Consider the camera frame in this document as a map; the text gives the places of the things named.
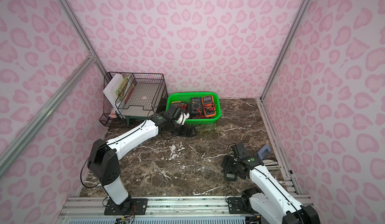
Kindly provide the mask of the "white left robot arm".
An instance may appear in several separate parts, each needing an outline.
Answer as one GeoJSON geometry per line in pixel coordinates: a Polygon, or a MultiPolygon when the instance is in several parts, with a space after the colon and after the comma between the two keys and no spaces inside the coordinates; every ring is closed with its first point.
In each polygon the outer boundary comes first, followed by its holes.
{"type": "Polygon", "coordinates": [[[196,136],[195,127],[186,123],[188,118],[186,110],[171,105],[166,111],[148,116],[143,123],[118,137],[107,141],[99,139],[93,143],[86,161],[87,168],[115,205],[124,207],[131,204],[131,196],[120,177],[119,161],[143,142],[164,132],[172,136],[196,136]]]}

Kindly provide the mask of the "dark green multimeter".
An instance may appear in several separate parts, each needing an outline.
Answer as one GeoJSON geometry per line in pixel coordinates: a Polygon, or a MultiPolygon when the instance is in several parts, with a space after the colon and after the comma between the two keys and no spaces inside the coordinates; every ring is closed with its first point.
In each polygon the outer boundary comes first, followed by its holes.
{"type": "Polygon", "coordinates": [[[188,106],[188,112],[190,114],[190,118],[200,118],[203,116],[202,113],[202,99],[199,97],[194,97],[190,99],[190,103],[188,106]]]}

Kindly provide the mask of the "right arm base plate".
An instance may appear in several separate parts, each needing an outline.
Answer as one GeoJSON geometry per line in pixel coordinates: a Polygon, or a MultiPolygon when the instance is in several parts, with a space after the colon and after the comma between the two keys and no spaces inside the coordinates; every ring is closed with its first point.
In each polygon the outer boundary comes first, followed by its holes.
{"type": "Polygon", "coordinates": [[[226,197],[225,199],[230,214],[251,214],[251,212],[245,207],[241,198],[238,197],[226,197]]]}

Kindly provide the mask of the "orange multimeter with leads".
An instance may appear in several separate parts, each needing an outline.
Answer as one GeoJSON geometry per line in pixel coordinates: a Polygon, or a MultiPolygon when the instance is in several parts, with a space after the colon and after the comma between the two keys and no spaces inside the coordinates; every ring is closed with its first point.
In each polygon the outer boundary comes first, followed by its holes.
{"type": "Polygon", "coordinates": [[[202,110],[206,118],[212,118],[216,115],[216,106],[212,95],[204,96],[202,98],[202,110]]]}

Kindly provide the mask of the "yellow multimeter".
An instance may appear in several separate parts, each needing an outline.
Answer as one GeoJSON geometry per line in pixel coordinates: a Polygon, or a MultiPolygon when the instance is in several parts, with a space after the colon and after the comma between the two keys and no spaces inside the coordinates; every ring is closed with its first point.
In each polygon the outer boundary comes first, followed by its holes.
{"type": "Polygon", "coordinates": [[[172,105],[175,105],[175,106],[178,106],[178,107],[181,107],[181,106],[182,106],[181,101],[172,102],[171,104],[172,104],[172,105]]]}

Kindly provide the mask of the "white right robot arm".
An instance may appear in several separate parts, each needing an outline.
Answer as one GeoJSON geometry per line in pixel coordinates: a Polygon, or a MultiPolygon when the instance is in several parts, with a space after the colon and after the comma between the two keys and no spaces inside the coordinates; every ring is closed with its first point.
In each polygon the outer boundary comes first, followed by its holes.
{"type": "Polygon", "coordinates": [[[248,222],[265,220],[269,224],[318,224],[320,218],[311,205],[304,205],[295,199],[265,165],[269,158],[270,146],[266,145],[254,155],[244,144],[230,144],[232,153],[224,156],[221,167],[227,181],[249,179],[254,187],[244,190],[240,197],[228,194],[225,198],[231,214],[249,214],[248,222]]]}

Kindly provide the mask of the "black clamp multimeter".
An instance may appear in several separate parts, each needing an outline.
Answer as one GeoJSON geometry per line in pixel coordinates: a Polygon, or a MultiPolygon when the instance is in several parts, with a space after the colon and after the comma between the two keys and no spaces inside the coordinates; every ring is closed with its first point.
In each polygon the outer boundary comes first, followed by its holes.
{"type": "Polygon", "coordinates": [[[232,156],[226,155],[223,158],[221,167],[223,169],[224,178],[227,181],[236,181],[239,177],[238,161],[232,156]]]}

